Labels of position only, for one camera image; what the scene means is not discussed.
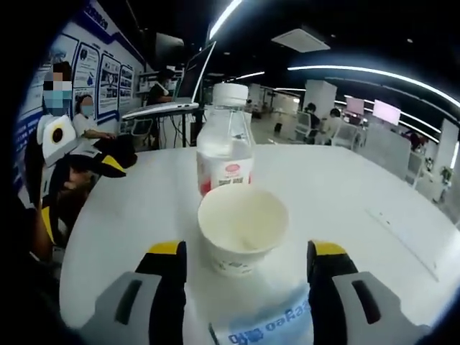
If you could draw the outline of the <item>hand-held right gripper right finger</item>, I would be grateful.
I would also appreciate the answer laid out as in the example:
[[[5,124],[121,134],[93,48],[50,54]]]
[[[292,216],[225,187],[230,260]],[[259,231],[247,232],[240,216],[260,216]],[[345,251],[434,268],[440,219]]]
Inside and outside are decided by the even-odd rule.
[[[314,344],[418,344],[428,335],[428,326],[412,323],[399,297],[359,271],[338,244],[308,242],[307,281]]]

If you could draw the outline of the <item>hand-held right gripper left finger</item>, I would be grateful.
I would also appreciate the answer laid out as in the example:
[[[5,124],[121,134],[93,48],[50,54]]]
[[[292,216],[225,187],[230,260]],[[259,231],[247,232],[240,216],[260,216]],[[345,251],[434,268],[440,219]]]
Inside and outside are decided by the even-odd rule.
[[[182,344],[186,304],[184,241],[153,245],[96,299],[84,325],[86,344]]]

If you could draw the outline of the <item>person's left hand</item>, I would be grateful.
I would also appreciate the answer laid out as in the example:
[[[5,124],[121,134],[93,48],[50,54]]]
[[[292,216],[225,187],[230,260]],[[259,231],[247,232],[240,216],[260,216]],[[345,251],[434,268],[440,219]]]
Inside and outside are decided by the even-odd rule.
[[[69,178],[64,182],[64,191],[79,192],[88,196],[91,190],[92,174],[88,170],[75,170],[70,167]]]

